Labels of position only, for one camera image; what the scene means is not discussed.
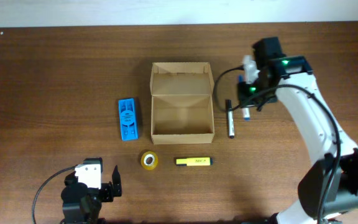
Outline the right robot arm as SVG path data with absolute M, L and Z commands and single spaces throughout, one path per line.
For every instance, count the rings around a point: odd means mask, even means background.
M 358 145 L 341 128 L 304 56 L 286 56 L 277 37 L 260 39 L 245 56 L 238 108 L 261 110 L 281 102 L 308 150 L 311 168 L 298 184 L 297 201 L 266 223 L 335 223 L 358 209 Z

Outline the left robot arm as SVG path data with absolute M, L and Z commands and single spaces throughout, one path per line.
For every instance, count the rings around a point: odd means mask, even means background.
M 118 167 L 112 172 L 112 181 L 103 183 L 102 158 L 87 158 L 74 166 L 65 178 L 61 192 L 63 223 L 105 223 L 99 217 L 103 203 L 111 203 L 122 195 L 121 175 Z

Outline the blue whiteboard marker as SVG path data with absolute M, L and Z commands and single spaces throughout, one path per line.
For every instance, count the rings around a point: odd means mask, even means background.
M 243 75 L 239 75 L 238 76 L 238 82 L 239 83 L 243 83 L 244 82 L 244 76 Z M 242 116 L 244 118 L 245 121 L 250 121 L 250 111 L 248 108 L 241 108 L 242 110 Z

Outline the yellow highlighter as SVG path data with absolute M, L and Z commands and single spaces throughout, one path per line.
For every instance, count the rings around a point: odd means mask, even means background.
M 187 157 L 175 159 L 176 166 L 211 166 L 213 159 L 211 157 Z

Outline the black whiteboard marker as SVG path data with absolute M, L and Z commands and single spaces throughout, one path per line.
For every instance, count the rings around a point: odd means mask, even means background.
M 226 100 L 226 114 L 227 114 L 227 127 L 228 127 L 228 136 L 230 139 L 234 139 L 234 120 L 233 120 L 233 111 L 231 100 Z

